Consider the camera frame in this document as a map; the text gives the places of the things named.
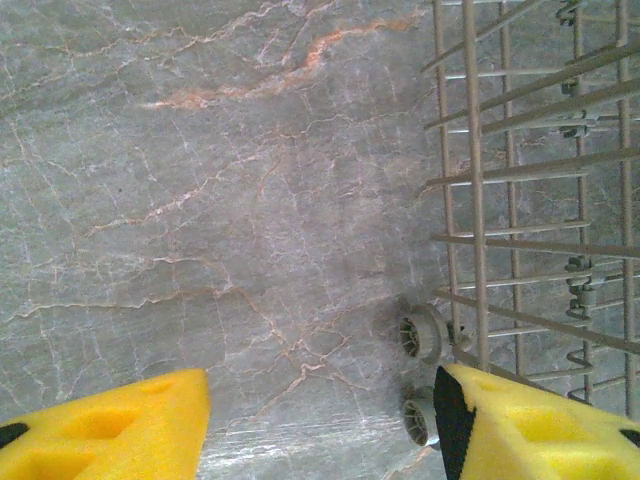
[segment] gray wheel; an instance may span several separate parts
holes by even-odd
[[[400,339],[405,352],[435,365],[447,345],[447,327],[433,305],[414,307],[400,319]]]
[[[404,427],[415,443],[421,447],[435,445],[439,441],[433,396],[412,398],[402,408]]]

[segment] wire rack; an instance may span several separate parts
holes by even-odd
[[[636,266],[640,249],[634,246],[633,196],[637,185],[633,183],[633,169],[637,167],[634,161],[640,158],[640,150],[638,131],[635,130],[638,118],[632,111],[640,94],[635,63],[640,53],[640,41],[634,36],[639,22],[630,14],[627,0],[610,3],[609,11],[603,12],[602,8],[594,8],[595,4],[602,7],[602,2],[584,0],[433,1],[435,57],[423,71],[435,76],[439,115],[425,126],[425,130],[439,132],[442,166],[440,177],[429,180],[427,187],[438,187],[443,192],[445,232],[434,235],[433,239],[446,244],[449,283],[438,288],[435,295],[451,304],[450,341],[456,360],[542,386],[546,380],[579,377],[582,380],[578,382],[578,388],[573,382],[574,386],[568,391],[558,393],[588,403],[593,403],[598,391],[624,390],[624,411],[628,417],[637,420],[640,416],[637,386],[640,343],[636,302],[640,296],[636,294],[635,282],[640,276]],[[572,44],[568,48],[572,55],[560,65],[545,65],[549,60],[543,46],[544,35],[541,35],[539,51],[535,58],[531,57],[530,64],[514,65],[514,29],[541,6],[547,10],[552,8],[554,13],[545,26],[548,31],[562,29],[569,38],[572,31]],[[482,9],[482,18],[478,15],[479,9]],[[487,20],[487,11],[494,12],[492,20]],[[461,40],[445,47],[445,35],[449,40],[447,29],[451,28],[447,21],[460,18],[459,15],[463,19]],[[590,49],[593,42],[588,40],[607,31],[610,32],[608,38],[613,40]],[[492,45],[499,48],[499,54],[494,51],[499,62],[487,69],[479,62],[479,49],[494,47],[482,47],[485,41],[492,41]],[[456,56],[462,58],[459,64],[463,68],[458,70],[452,66]],[[603,71],[609,75],[598,74]],[[496,94],[491,95],[490,88],[482,88],[482,82],[488,80],[494,85],[499,82]],[[451,92],[462,86],[466,105],[451,108],[450,104],[455,103]],[[557,95],[552,101],[526,101],[543,90],[552,90]],[[575,154],[553,160],[520,162],[516,135],[536,129],[549,131],[559,141],[570,145],[570,150],[575,145]],[[614,147],[592,152],[587,136],[596,132],[613,136]],[[460,136],[468,138],[469,168],[463,171],[455,168],[452,158],[452,143],[459,142]],[[487,142],[502,144],[504,158],[498,168],[489,169],[485,165],[482,149]],[[597,168],[619,172],[616,198],[619,199],[620,214],[619,219],[613,220],[620,229],[618,244],[590,241],[593,224],[588,193],[590,174],[593,175]],[[571,184],[574,185],[576,217],[544,222],[530,215],[523,222],[518,207],[519,189],[525,182],[557,179],[575,182]],[[504,218],[508,226],[491,228],[486,224],[485,201],[489,184],[506,187],[503,204],[507,207]],[[469,213],[472,230],[467,232],[457,230],[460,222],[456,218],[454,202],[454,195],[460,195],[459,192],[465,189],[473,204],[473,211]],[[461,281],[464,280],[460,268],[460,248],[464,248],[461,245],[473,248],[469,257],[473,258],[474,265],[472,282]],[[503,278],[490,279],[488,254],[496,249],[508,252],[511,272]],[[531,252],[563,256],[565,268],[561,272],[524,273],[523,255]],[[525,287],[549,282],[566,282],[563,288],[570,294],[570,300],[565,299],[566,303],[561,306],[563,315],[560,319],[527,313],[531,309]],[[508,306],[504,302],[490,302],[491,292],[498,288],[507,289]],[[462,333],[461,310],[466,310],[465,307],[475,312],[476,341],[473,345]],[[609,315],[615,312],[613,316],[619,327],[616,334],[594,327],[595,319],[603,312],[609,312]],[[524,361],[523,348],[528,335],[541,332],[572,337],[574,341],[578,340],[576,344],[581,343],[581,348],[566,353],[570,368],[531,371],[529,362]],[[512,369],[490,361],[491,342],[497,338],[514,342],[515,365]],[[620,352],[620,358],[624,358],[623,374],[604,379],[601,375],[596,376],[603,355],[612,351]]]

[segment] marble surface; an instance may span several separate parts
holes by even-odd
[[[440,454],[414,446],[400,418],[434,372],[406,358],[397,331],[399,312],[446,278],[446,250],[429,240],[441,195],[423,189],[440,171],[438,137],[422,129],[437,115],[420,74],[430,6],[9,0],[0,25],[0,421],[200,367],[213,411],[199,479],[443,479]],[[445,26],[452,44],[459,12]],[[515,30],[526,64],[539,30]],[[566,61],[570,32],[550,32],[569,50],[545,61]],[[480,47],[482,68],[495,47]],[[572,155],[558,138],[518,134],[519,160]],[[452,147],[468,168],[466,139]],[[488,166],[501,148],[485,144]],[[591,190],[593,238],[615,243],[607,172]],[[575,218],[573,187],[535,183],[519,208]],[[488,224],[504,226],[504,192],[487,192]],[[468,196],[456,211],[469,228]],[[490,262],[506,274],[508,255]],[[527,290],[530,310],[550,292],[564,311],[563,285]],[[528,355],[560,368],[568,347],[540,334]],[[492,360],[512,357],[494,345]]]

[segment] plastic wheel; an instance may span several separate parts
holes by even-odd
[[[433,397],[412,398],[404,402],[402,407],[404,427],[416,444],[421,447],[435,445],[439,441],[436,426],[436,411],[433,408]]]
[[[435,365],[447,345],[447,327],[433,305],[414,307],[400,319],[400,339],[404,351]]]

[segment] yellow foam block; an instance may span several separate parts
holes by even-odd
[[[473,368],[445,370],[475,411],[461,480],[640,479],[640,424]]]
[[[0,479],[192,480],[209,410],[204,370],[182,370],[14,418]]]

